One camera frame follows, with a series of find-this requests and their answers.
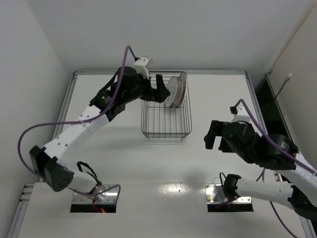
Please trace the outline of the white plate black line drawing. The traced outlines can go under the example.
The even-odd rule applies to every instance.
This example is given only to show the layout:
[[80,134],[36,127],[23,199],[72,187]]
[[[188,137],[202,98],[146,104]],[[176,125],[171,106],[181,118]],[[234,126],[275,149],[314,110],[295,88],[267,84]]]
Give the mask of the white plate black line drawing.
[[173,106],[177,94],[178,79],[176,76],[171,77],[166,88],[170,92],[170,95],[164,101],[164,105],[166,108],[170,108]]

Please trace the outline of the teal rimmed plate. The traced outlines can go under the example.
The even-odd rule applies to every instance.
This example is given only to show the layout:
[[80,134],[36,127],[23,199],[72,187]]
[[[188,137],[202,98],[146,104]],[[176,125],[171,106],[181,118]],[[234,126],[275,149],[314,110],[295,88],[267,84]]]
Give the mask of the teal rimmed plate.
[[173,107],[179,108],[185,96],[186,77],[182,73],[176,79],[177,79],[177,86],[176,86],[176,92],[175,92],[175,97],[173,101]]

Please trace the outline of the orange sunburst plate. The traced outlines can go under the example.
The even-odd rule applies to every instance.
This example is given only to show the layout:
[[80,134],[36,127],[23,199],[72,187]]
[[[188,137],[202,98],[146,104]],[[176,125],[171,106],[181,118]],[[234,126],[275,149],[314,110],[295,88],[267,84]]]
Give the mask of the orange sunburst plate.
[[184,101],[184,98],[185,98],[185,95],[186,95],[186,86],[187,86],[187,73],[186,72],[181,72],[180,75],[178,76],[178,83],[181,85],[181,95],[179,97],[179,102],[178,104],[176,105],[177,108],[180,108],[183,101]]

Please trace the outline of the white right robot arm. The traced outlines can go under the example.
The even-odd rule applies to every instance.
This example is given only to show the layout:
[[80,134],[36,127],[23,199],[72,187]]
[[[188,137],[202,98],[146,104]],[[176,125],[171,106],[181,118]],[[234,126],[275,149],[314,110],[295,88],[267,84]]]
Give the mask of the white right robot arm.
[[263,169],[262,178],[249,179],[228,173],[220,179],[227,201],[249,196],[279,204],[299,216],[317,219],[317,177],[307,162],[296,161],[298,147],[279,134],[260,135],[246,121],[213,120],[204,137],[206,149],[220,138],[219,151],[233,153],[250,165]]

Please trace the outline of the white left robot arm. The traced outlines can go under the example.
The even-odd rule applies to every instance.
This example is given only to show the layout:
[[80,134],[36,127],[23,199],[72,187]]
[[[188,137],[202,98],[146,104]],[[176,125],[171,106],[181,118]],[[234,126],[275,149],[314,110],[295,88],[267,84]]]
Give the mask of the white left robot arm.
[[124,111],[126,104],[137,99],[162,103],[169,95],[162,75],[156,75],[153,88],[149,75],[144,76],[132,67],[120,67],[74,124],[43,147],[34,146],[30,150],[36,174],[55,192],[68,188],[84,195],[94,193],[102,183],[93,172],[73,169],[72,155],[91,135]]

